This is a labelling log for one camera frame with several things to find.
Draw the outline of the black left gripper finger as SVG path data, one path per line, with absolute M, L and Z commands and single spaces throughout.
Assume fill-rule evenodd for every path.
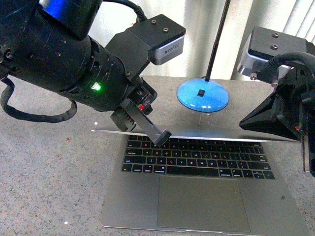
M 121 107 L 127 112 L 127 114 L 139 125 L 150 140 L 157 146 L 161 146 L 166 143 L 172 133 L 169 130 L 159 130 L 147 116 L 138 109 L 133 102 L 126 98 L 121 102 Z

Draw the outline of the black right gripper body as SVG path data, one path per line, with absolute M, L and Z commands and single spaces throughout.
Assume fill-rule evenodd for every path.
M 239 125 L 245 130 L 300 141 L 302 170 L 315 174 L 315 78 L 309 69 L 290 70 Z

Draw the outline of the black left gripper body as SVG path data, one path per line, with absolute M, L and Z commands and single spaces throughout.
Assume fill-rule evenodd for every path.
M 147 115 L 153 110 L 151 103 L 157 92 L 137 76 L 115 78 L 109 86 L 109 110 L 112 121 L 121 131 L 132 131 L 136 125 L 148 125 Z

